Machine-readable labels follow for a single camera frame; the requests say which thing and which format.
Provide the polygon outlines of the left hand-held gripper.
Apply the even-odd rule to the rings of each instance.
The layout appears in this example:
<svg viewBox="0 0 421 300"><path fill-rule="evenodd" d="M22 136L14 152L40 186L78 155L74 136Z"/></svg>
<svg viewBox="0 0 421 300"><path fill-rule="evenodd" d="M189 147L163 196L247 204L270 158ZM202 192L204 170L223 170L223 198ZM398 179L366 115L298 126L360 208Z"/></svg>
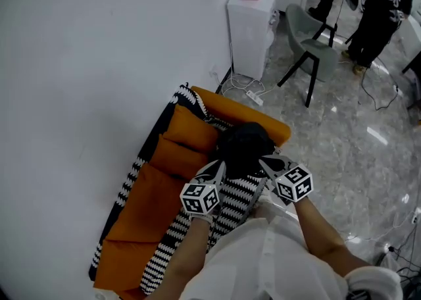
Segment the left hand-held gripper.
<svg viewBox="0 0 421 300"><path fill-rule="evenodd" d="M186 183L180 193L184 211L190 219L198 218L213 223L213 210L220 204L219 191L226 176L226 163L215 160L201 168L194 179L214 179L210 183Z"/></svg>

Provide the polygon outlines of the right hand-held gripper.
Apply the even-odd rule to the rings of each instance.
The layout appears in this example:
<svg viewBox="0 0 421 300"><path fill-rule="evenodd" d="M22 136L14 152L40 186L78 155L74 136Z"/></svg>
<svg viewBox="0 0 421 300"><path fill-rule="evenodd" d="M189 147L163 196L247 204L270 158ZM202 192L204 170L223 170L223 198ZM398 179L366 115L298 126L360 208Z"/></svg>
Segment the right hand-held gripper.
<svg viewBox="0 0 421 300"><path fill-rule="evenodd" d="M289 157L272 154L259 159L265 174L273 180L278 195L292 202L298 202L314 191L312 174L303 165L296 167ZM288 170L280 177L278 172Z"/></svg>

